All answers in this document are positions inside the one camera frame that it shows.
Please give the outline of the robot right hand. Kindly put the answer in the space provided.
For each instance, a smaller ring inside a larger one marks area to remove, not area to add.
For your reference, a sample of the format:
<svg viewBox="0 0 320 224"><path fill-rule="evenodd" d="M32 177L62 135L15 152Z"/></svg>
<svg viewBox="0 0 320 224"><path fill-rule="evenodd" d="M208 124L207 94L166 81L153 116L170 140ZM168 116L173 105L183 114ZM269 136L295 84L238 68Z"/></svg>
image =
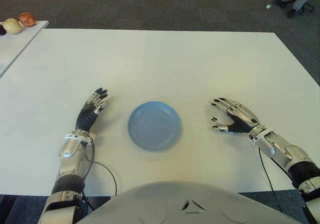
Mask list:
<svg viewBox="0 0 320 224"><path fill-rule="evenodd" d="M258 117L238 101L220 97L213 99L211 105L223 111L233 120L233 123L230 125L214 125L212 127L213 130L228 133L250 133L252 131L260 133L266 130L261 125Z"/></svg>

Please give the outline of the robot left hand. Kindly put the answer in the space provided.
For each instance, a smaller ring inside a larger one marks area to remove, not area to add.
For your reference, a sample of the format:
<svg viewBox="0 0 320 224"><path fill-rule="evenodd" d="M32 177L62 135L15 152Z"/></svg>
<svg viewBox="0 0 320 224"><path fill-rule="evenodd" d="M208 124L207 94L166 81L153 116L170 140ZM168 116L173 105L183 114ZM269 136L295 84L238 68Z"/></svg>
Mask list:
<svg viewBox="0 0 320 224"><path fill-rule="evenodd" d="M87 99L76 120L75 130L90 132L96 122L97 117L108 104L107 89L99 88L95 90Z"/></svg>

